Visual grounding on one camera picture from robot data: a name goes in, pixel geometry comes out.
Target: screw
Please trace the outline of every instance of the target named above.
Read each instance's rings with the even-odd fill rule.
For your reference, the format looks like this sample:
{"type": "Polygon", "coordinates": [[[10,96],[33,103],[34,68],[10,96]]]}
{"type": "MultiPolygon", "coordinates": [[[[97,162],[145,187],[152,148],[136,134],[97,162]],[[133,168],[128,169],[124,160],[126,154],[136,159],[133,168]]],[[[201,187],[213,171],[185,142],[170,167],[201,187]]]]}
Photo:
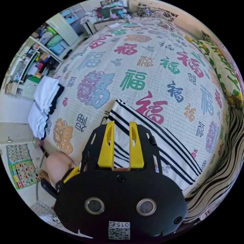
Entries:
{"type": "Polygon", "coordinates": [[[182,220],[182,217],[177,217],[175,220],[174,220],[174,224],[179,224],[182,220]]]}
{"type": "Polygon", "coordinates": [[[117,181],[118,181],[119,183],[123,183],[123,182],[125,182],[125,177],[122,176],[122,175],[118,175],[118,176],[117,176],[117,181]]]}

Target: black and white striped fabric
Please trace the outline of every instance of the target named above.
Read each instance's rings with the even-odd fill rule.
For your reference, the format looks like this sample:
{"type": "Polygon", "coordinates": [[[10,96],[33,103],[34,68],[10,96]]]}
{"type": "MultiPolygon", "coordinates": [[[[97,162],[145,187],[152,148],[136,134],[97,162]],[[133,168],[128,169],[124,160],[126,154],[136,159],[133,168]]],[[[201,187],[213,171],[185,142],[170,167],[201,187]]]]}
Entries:
{"type": "MultiPolygon", "coordinates": [[[[162,168],[165,169],[163,174],[174,180],[181,189],[192,185],[202,173],[191,153],[167,128],[139,114],[120,99],[116,100],[108,121],[115,122],[115,167],[129,166],[129,122],[134,121],[151,131],[159,148],[162,168]]],[[[239,174],[244,157],[243,113],[231,111],[230,126],[223,164],[214,176],[186,199],[188,214],[185,223],[196,220],[219,203],[227,195],[239,174]]]]}

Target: green storage bin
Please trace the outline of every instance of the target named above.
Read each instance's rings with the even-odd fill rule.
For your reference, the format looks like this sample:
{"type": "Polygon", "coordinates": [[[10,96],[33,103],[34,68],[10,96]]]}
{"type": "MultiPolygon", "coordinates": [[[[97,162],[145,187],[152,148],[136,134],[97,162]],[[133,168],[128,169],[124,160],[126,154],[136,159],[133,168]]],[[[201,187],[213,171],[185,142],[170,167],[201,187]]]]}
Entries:
{"type": "Polygon", "coordinates": [[[46,32],[51,32],[53,35],[57,34],[57,32],[52,27],[48,27],[46,32]]]}
{"type": "Polygon", "coordinates": [[[52,37],[52,39],[46,44],[47,48],[52,48],[54,47],[56,44],[58,44],[59,42],[61,42],[63,40],[63,38],[60,35],[55,35],[54,37],[52,37]]]}
{"type": "Polygon", "coordinates": [[[36,77],[36,76],[33,76],[33,75],[30,75],[28,80],[32,81],[32,82],[35,82],[37,84],[39,84],[39,82],[41,81],[40,78],[36,77]]]}

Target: door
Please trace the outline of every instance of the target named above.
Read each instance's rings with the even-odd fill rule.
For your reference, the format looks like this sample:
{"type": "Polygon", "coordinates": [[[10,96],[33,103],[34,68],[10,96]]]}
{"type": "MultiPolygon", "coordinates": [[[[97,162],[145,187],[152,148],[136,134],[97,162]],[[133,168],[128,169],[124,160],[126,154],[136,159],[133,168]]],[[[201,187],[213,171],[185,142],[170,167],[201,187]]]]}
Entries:
{"type": "Polygon", "coordinates": [[[0,123],[0,145],[28,143],[33,139],[29,124],[0,123]]]}
{"type": "Polygon", "coordinates": [[[60,13],[54,15],[47,20],[46,23],[50,25],[70,46],[72,46],[72,44],[79,38],[74,29],[60,13]]]}

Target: yellow bracket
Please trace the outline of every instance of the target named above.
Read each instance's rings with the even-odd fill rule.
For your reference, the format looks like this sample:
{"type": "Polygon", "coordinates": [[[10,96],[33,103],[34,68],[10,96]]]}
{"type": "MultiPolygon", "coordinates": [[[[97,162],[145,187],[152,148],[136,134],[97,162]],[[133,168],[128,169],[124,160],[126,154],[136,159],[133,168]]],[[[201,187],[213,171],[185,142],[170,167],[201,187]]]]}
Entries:
{"type": "Polygon", "coordinates": [[[75,167],[71,172],[70,174],[65,178],[64,180],[64,184],[70,180],[72,177],[74,177],[75,175],[79,174],[79,166],[75,167]]]}
{"type": "Polygon", "coordinates": [[[141,142],[136,122],[130,121],[130,169],[141,169],[144,167],[141,142]]]}
{"type": "Polygon", "coordinates": [[[98,166],[101,168],[114,169],[114,121],[107,122],[98,159],[98,166]]]}

